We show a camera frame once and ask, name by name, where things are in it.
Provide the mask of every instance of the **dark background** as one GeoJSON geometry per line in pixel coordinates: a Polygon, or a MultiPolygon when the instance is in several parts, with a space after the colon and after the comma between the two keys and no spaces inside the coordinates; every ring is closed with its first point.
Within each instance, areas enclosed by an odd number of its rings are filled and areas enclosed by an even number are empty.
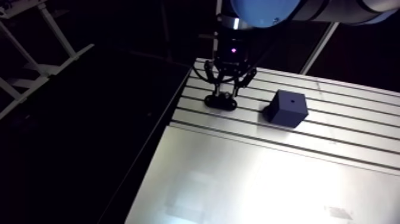
{"type": "MultiPolygon", "coordinates": [[[[189,66],[211,57],[198,36],[214,31],[215,1],[46,4],[75,50],[96,46],[0,121],[0,223],[122,223],[189,66]]],[[[3,22],[38,63],[67,58],[36,9],[3,22]]],[[[309,75],[400,91],[399,23],[341,24],[309,75]]],[[[292,22],[260,67],[298,73],[326,27],[292,22]]],[[[0,76],[37,76],[25,63],[0,34],[0,76]]]]}

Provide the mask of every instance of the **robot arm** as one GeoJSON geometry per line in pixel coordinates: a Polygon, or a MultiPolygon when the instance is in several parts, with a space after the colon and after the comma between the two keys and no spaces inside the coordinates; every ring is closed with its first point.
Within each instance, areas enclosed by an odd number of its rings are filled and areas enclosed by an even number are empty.
{"type": "Polygon", "coordinates": [[[325,21],[346,24],[371,24],[383,21],[400,8],[400,0],[222,0],[217,15],[218,47],[213,61],[206,61],[204,81],[215,86],[205,104],[212,108],[232,111],[235,97],[256,75],[256,66],[268,54],[291,20],[325,21]],[[249,42],[254,30],[268,28],[273,37],[266,43],[257,60],[248,60],[249,42]],[[233,81],[232,93],[221,92],[222,83],[233,81]]]}

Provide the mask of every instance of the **black cube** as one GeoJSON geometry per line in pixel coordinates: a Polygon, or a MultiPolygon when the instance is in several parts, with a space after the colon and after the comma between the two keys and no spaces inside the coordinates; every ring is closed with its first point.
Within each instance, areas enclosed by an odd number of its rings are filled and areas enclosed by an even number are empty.
{"type": "Polygon", "coordinates": [[[278,90],[270,105],[262,111],[266,121],[286,127],[297,127],[308,115],[304,94],[278,90]]]}

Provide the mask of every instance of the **cable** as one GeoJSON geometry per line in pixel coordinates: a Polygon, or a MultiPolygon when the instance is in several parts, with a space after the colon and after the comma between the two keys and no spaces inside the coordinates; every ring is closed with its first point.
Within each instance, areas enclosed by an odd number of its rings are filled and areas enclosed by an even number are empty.
{"type": "Polygon", "coordinates": [[[211,81],[209,81],[208,79],[204,78],[204,77],[199,73],[199,71],[197,71],[197,69],[196,69],[196,67],[195,67],[194,64],[192,65],[192,69],[193,69],[193,71],[195,71],[195,73],[197,74],[197,76],[198,76],[201,80],[203,80],[203,81],[205,81],[205,82],[208,82],[208,83],[210,83],[210,84],[214,84],[214,83],[212,83],[211,81]]]}

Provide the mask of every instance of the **aluminum table surface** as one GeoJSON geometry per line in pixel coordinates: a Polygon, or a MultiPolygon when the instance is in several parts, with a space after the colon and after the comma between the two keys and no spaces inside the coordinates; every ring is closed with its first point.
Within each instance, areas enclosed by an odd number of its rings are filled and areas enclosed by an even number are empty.
{"type": "Polygon", "coordinates": [[[232,112],[190,74],[126,223],[400,223],[400,94],[258,71],[232,112]],[[260,116],[278,89],[306,96],[295,129],[260,116]]]}

